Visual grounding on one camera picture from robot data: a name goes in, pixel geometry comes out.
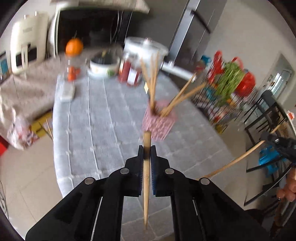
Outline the person's right hand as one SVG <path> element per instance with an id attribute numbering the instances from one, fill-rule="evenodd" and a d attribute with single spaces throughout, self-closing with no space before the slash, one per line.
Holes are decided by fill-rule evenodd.
<path id="1" fill-rule="evenodd" d="M 295 200 L 296 192 L 296 179 L 295 179 L 295 168 L 292 168 L 286 178 L 286 184 L 283 189 L 278 190 L 277 198 L 283 200 L 287 199 L 289 202 Z"/>

